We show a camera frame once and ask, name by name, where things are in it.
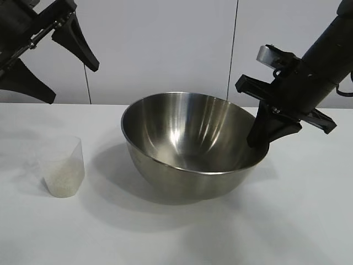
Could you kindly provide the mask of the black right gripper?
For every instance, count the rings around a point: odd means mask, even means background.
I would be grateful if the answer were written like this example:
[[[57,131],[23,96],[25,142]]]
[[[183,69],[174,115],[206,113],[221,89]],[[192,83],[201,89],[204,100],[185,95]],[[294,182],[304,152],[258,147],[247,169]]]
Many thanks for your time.
[[[271,83],[247,75],[241,75],[236,82],[237,92],[259,100],[258,111],[247,137],[250,147],[259,147],[298,133],[302,129],[301,121],[326,134],[336,128],[332,118],[316,110],[334,88],[332,83],[296,59],[272,73],[274,80]]]

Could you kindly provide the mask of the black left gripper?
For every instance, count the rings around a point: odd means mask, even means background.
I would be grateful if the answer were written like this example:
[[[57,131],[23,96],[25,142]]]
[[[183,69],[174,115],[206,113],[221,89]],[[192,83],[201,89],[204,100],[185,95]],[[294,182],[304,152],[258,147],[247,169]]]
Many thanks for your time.
[[[56,93],[17,58],[36,48],[38,42],[55,29],[52,40],[74,54],[91,71],[97,72],[99,61],[83,35],[74,13],[74,1],[53,1],[36,13],[33,8],[38,3],[1,1],[1,89],[52,104]]]

